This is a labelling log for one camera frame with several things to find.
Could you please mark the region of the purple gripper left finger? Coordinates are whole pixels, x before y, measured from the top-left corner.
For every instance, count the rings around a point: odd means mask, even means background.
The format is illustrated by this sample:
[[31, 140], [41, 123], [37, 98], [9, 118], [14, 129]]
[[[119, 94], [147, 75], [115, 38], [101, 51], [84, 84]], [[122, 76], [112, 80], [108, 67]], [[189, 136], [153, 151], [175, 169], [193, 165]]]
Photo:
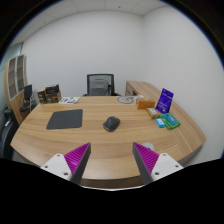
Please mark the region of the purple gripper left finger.
[[41, 168], [79, 185], [91, 154], [91, 144], [86, 143], [63, 155], [55, 154]]

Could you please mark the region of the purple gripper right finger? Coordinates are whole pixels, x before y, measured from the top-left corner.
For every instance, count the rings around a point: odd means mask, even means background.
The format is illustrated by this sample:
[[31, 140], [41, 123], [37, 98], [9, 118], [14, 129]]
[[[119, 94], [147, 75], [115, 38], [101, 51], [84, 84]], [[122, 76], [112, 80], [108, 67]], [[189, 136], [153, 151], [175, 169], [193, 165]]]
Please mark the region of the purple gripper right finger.
[[132, 153], [145, 185], [182, 169], [167, 153], [158, 154], [136, 142], [133, 143]]

